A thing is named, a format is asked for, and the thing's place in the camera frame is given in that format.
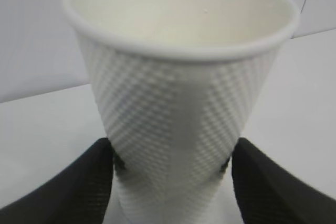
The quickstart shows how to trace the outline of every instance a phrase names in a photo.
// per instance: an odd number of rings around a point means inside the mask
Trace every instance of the white backdrop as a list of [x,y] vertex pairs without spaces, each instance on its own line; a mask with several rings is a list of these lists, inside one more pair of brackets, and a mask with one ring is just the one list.
[[[305,2],[294,1],[299,7]],[[310,16],[304,19],[307,24]],[[302,34],[320,30],[307,24],[301,25]],[[323,20],[321,29],[326,27],[328,21]],[[75,38],[62,17],[60,0],[0,0],[0,43],[0,102],[88,82]]]

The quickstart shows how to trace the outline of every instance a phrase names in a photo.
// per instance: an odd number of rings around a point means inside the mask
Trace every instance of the cup rim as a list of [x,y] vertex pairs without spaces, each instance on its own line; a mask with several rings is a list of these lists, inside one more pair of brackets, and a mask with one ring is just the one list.
[[62,0],[62,8],[66,18],[76,31],[121,52],[173,61],[211,62],[250,58],[268,52],[291,38],[300,22],[300,10],[293,0],[283,1],[291,9],[291,20],[271,35],[237,45],[206,47],[168,45],[133,38],[113,31],[99,30],[76,13],[71,5],[71,0]]

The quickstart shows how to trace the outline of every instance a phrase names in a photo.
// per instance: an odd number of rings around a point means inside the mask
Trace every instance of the embossed diamond pattern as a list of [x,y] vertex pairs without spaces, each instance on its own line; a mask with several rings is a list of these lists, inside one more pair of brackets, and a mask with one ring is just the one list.
[[127,171],[117,174],[126,217],[141,224],[204,224],[221,182],[221,165],[236,144],[275,51],[207,66],[204,88],[196,91],[201,101],[195,108],[195,144],[184,164],[188,179],[179,185],[180,197],[172,199],[174,144],[183,141],[173,130],[176,110],[183,112],[176,104],[187,67],[193,65],[128,55],[78,37],[105,130],[126,164]]

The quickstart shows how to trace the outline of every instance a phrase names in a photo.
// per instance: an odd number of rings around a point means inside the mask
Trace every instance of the white paper cup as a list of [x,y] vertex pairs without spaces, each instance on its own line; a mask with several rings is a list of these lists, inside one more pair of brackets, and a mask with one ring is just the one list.
[[132,224],[206,223],[282,43],[291,0],[64,0]]

